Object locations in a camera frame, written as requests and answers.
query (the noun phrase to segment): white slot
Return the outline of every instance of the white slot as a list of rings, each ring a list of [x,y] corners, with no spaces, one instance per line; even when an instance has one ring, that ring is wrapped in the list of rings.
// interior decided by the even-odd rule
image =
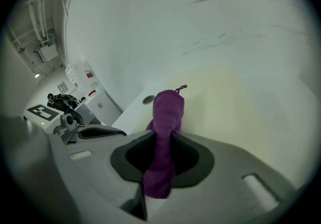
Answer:
[[[83,152],[79,152],[79,153],[75,153],[75,154],[71,154],[70,158],[75,161],[75,160],[79,160],[81,158],[85,158],[92,155],[92,153],[90,151],[83,151]]]
[[[280,204],[279,201],[264,186],[264,184],[262,184],[262,182],[257,179],[255,175],[247,175],[243,178],[243,180],[248,185],[248,187],[258,200],[259,204],[266,212],[269,212],[278,207],[278,205]]]

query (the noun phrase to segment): round drain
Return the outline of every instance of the round drain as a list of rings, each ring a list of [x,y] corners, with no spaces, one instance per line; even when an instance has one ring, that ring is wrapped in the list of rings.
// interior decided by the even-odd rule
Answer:
[[[144,98],[142,101],[142,104],[150,104],[152,101],[154,101],[155,96],[154,95],[149,95]]]

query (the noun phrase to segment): electrical box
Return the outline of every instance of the electrical box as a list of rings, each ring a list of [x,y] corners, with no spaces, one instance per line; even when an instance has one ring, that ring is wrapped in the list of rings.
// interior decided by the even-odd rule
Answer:
[[[44,46],[40,48],[41,56],[44,62],[50,61],[51,59],[58,56],[57,47],[55,44],[51,46]]]

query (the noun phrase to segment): gray surface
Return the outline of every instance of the gray surface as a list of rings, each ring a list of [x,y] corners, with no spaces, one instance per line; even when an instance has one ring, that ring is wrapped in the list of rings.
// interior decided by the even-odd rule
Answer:
[[[200,136],[180,133],[206,146],[214,155],[211,174],[199,185],[172,189],[152,223],[246,223],[264,214],[257,199],[242,180],[247,174],[259,178],[281,200],[294,189],[280,174],[245,150]]]
[[[1,121],[3,157],[14,179],[37,208],[60,223],[143,223],[118,207],[135,197],[138,186],[121,180],[111,168],[109,157],[114,148],[146,133],[65,146],[60,137],[46,135],[31,123],[19,119]],[[172,189],[166,202],[147,222],[251,222],[263,210],[242,180],[246,174],[257,174],[284,203],[295,196],[294,189],[280,174],[243,149],[183,135],[211,150],[214,169],[195,187]],[[85,150],[93,155],[78,162],[70,159],[69,153]],[[282,207],[275,211],[282,214]]]
[[[67,146],[69,154],[86,150],[92,153],[91,156],[74,160],[74,163],[93,187],[118,207],[135,197],[138,183],[123,180],[111,166],[109,158],[115,148],[137,137],[117,135],[90,140],[79,139],[82,143]]]
[[[297,202],[297,200],[304,193],[305,189],[305,186],[301,187],[279,207],[273,209],[262,217],[254,219],[250,224],[270,224],[274,223],[275,220],[279,220],[281,217],[283,217],[284,213],[288,212],[289,209]]]

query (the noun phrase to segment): purple towel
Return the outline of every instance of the purple towel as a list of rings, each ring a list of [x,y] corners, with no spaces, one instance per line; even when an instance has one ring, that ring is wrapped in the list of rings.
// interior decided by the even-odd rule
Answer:
[[[184,98],[179,93],[186,87],[160,92],[153,102],[153,119],[146,130],[156,131],[156,146],[154,160],[143,177],[144,194],[152,198],[165,199],[171,191],[171,179],[175,176],[171,133],[181,130]]]

